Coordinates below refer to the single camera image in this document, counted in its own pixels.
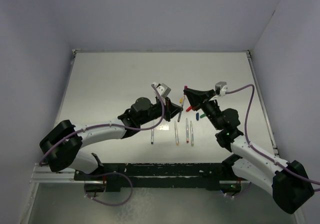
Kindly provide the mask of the magenta-end marker pen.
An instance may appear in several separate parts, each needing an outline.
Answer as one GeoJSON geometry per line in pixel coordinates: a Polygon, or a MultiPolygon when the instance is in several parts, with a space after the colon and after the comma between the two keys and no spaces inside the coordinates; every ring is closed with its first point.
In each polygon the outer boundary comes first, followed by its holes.
{"type": "Polygon", "coordinates": [[[183,107],[184,107],[185,99],[186,99],[186,97],[183,96],[183,102],[180,103],[180,108],[181,108],[181,110],[180,110],[180,112],[179,112],[179,114],[178,114],[178,118],[177,118],[177,122],[178,122],[178,123],[181,121],[181,116],[182,116],[182,112],[183,112],[183,107]]]}

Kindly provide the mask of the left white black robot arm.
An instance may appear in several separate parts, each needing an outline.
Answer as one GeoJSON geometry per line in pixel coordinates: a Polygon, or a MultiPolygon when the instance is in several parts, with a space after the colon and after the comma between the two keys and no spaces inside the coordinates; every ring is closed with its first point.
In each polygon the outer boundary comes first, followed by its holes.
{"type": "Polygon", "coordinates": [[[137,134],[142,125],[162,118],[169,122],[183,110],[166,97],[155,104],[146,97],[138,98],[118,117],[96,125],[74,125],[70,120],[61,121],[39,143],[43,161],[52,172],[66,168],[85,173],[91,180],[103,175],[103,165],[95,153],[84,153],[83,148],[107,140],[122,140],[137,134]]]}

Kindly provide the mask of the blue-end marker pen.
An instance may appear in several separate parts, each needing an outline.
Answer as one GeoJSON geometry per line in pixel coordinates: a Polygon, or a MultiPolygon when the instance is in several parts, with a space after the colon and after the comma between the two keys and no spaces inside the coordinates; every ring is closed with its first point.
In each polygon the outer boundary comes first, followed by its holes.
{"type": "Polygon", "coordinates": [[[151,129],[151,137],[150,137],[150,143],[153,145],[154,144],[154,128],[151,129]]]}

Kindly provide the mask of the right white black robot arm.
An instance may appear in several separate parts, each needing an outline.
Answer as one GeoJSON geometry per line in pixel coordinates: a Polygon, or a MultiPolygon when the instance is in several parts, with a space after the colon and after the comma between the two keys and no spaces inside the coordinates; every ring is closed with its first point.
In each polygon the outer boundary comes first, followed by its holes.
{"type": "Polygon", "coordinates": [[[221,90],[186,88],[183,93],[192,110],[202,110],[218,131],[215,134],[218,144],[232,153],[232,161],[222,167],[226,179],[246,179],[270,194],[288,214],[294,214],[315,194],[313,181],[300,162],[289,162],[270,154],[250,142],[247,133],[238,129],[241,124],[238,111],[232,108],[221,110],[214,99],[222,93],[221,90]]]}

